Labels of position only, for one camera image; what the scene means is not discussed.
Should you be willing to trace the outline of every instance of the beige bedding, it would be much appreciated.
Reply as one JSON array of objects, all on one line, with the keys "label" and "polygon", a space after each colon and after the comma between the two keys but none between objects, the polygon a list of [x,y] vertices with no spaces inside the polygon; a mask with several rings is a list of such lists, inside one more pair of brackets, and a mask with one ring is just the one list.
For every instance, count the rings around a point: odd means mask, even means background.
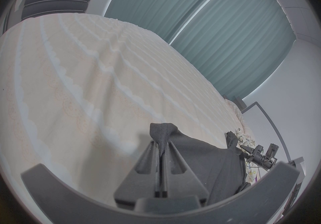
[{"label": "beige bedding", "polygon": [[226,148],[243,127],[228,102],[151,31],[88,14],[29,18],[0,37],[0,166],[23,203],[50,223],[20,174],[41,162],[97,201],[151,140],[151,122]]}]

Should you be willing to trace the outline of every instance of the bed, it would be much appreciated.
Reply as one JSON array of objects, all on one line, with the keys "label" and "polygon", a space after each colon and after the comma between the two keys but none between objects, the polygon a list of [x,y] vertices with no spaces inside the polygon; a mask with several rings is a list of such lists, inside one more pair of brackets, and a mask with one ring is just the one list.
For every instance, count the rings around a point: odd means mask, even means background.
[{"label": "bed", "polygon": [[38,163],[115,206],[151,122],[219,148],[228,131],[254,139],[237,107],[159,36],[97,15],[51,14],[10,28],[0,37],[0,85],[0,169],[43,223],[20,177]]}]

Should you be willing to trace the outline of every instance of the black cloth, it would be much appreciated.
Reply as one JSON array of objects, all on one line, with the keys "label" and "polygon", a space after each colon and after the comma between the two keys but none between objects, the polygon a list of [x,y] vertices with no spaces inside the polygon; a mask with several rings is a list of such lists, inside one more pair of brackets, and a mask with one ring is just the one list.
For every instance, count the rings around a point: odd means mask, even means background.
[{"label": "black cloth", "polygon": [[243,152],[236,148],[237,137],[228,132],[227,149],[181,133],[172,123],[151,123],[150,136],[159,146],[160,155],[171,140],[191,170],[208,190],[208,204],[224,200],[251,184],[246,182]]}]

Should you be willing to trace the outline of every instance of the dark gray cloth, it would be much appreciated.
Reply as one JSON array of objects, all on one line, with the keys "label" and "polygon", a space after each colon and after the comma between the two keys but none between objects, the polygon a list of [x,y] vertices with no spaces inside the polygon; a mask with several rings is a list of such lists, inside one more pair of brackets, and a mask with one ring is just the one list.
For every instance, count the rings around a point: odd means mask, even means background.
[{"label": "dark gray cloth", "polygon": [[171,140],[191,170],[208,190],[208,204],[224,200],[250,186],[245,181],[243,152],[236,148],[237,137],[228,132],[227,149],[181,133],[172,123],[151,123],[150,136],[158,144],[160,155]]}]

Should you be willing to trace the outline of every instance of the light through curtain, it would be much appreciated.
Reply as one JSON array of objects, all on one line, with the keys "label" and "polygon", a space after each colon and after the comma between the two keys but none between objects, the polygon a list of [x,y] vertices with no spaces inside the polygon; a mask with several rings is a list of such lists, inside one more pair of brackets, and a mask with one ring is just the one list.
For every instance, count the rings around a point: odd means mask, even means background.
[{"label": "light through curtain", "polygon": [[276,0],[112,0],[105,17],[171,42],[230,99],[244,98],[265,81],[295,40]]}]

